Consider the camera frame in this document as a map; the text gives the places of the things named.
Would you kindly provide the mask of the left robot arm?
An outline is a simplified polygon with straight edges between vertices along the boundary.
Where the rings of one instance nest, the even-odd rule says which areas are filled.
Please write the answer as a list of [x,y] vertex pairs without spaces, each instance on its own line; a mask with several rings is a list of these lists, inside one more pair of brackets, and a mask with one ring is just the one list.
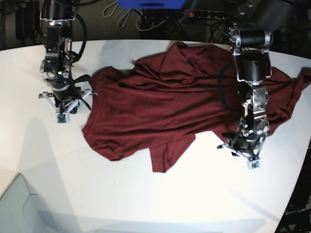
[[228,28],[234,62],[224,66],[218,75],[218,96],[224,108],[229,109],[222,92],[222,78],[233,67],[239,82],[242,110],[238,112],[237,130],[222,133],[227,142],[218,148],[227,148],[232,155],[246,158],[250,169],[260,166],[259,153],[269,134],[268,92],[264,80],[272,76],[269,48],[273,32],[288,20],[300,3],[298,0],[261,0],[248,20],[242,19],[239,13]]

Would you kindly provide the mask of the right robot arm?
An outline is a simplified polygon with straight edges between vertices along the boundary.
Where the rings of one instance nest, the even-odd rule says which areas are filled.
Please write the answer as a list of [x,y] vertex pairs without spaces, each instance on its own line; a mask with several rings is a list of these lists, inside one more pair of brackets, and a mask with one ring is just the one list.
[[[96,95],[95,90],[82,90],[78,83],[89,82],[87,74],[73,79],[72,67],[80,61],[87,42],[87,27],[83,18],[76,12],[80,6],[72,0],[45,0],[42,4],[40,19],[48,23],[42,38],[45,57],[41,63],[40,76],[52,92],[42,92],[39,98],[46,99],[55,109],[57,123],[68,123],[71,114],[76,114],[83,103],[90,105],[86,98]],[[79,52],[72,50],[72,21],[78,20],[82,26],[83,40]]]

